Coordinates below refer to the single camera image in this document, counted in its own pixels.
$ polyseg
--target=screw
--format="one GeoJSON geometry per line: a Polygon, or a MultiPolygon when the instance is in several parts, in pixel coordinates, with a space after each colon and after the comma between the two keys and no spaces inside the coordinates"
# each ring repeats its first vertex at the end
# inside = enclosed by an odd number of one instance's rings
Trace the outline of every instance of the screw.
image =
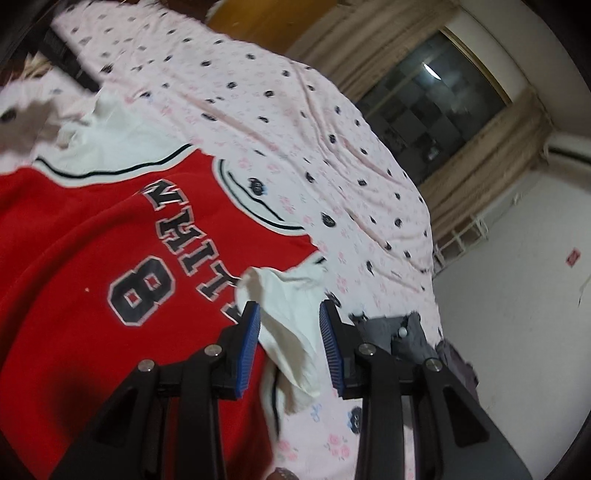
{"type": "Polygon", "coordinates": [[[362,343],[359,345],[359,353],[372,356],[375,353],[375,345],[371,343],[362,343]]]}
{"type": "Polygon", "coordinates": [[[443,364],[441,363],[441,360],[437,358],[429,358],[425,362],[425,366],[432,372],[440,372],[443,370],[443,364]]]}
{"type": "Polygon", "coordinates": [[[140,363],[138,363],[138,370],[140,372],[151,372],[155,365],[156,364],[154,363],[154,360],[147,358],[146,360],[142,360],[140,363]]]}
{"type": "Polygon", "coordinates": [[[207,356],[218,356],[220,353],[222,353],[222,347],[216,343],[213,343],[211,345],[207,345],[204,351],[205,355],[207,356]]]}

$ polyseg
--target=beige curtain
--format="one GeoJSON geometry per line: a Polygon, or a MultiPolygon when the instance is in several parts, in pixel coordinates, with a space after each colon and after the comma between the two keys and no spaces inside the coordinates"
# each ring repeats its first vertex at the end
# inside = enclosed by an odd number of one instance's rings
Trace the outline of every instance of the beige curtain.
{"type": "Polygon", "coordinates": [[[552,130],[535,92],[526,89],[419,188],[433,240],[480,212],[537,158],[552,130]]]}
{"type": "Polygon", "coordinates": [[[352,102],[459,9],[456,0],[349,3],[334,7],[286,55],[323,73],[352,102]]]}

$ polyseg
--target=red sticker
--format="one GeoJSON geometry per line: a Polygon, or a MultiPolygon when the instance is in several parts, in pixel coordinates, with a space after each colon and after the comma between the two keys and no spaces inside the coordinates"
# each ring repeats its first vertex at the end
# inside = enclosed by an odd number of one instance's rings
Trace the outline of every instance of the red sticker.
{"type": "Polygon", "coordinates": [[[566,264],[569,267],[573,267],[577,260],[581,257],[581,252],[578,248],[573,248],[573,251],[570,253],[568,258],[566,259],[566,264]]]}

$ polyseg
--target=gray fabric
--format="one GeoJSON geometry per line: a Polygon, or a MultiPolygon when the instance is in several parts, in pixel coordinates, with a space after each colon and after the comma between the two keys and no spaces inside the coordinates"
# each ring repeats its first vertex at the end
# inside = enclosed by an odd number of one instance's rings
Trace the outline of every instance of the gray fabric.
{"type": "Polygon", "coordinates": [[[448,340],[444,339],[439,342],[435,347],[435,350],[441,361],[447,365],[449,370],[458,377],[472,397],[478,401],[478,393],[476,392],[478,377],[476,376],[476,371],[472,364],[465,362],[456,348],[448,340]]]}

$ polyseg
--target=pink bedsheet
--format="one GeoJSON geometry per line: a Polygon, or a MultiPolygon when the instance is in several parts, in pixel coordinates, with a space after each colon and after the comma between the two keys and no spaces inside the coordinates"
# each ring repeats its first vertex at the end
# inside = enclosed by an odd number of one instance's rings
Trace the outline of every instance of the pink bedsheet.
{"type": "MultiPolygon", "coordinates": [[[[265,185],[265,202],[286,222],[303,225],[324,253],[326,291],[343,319],[416,310],[429,342],[440,340],[427,208],[359,111],[320,73],[148,3],[83,2],[55,25],[105,90],[265,185]]],[[[48,99],[60,121],[94,104],[50,72],[6,88],[0,111],[48,99]]],[[[0,171],[30,163],[49,141],[30,130],[23,148],[0,155],[0,171]]],[[[359,438],[353,409],[361,404],[336,397],[322,349],[318,365],[322,394],[284,417],[274,467],[301,479],[352,479],[359,438]]],[[[410,428],[405,438],[413,479],[410,428]]]]}

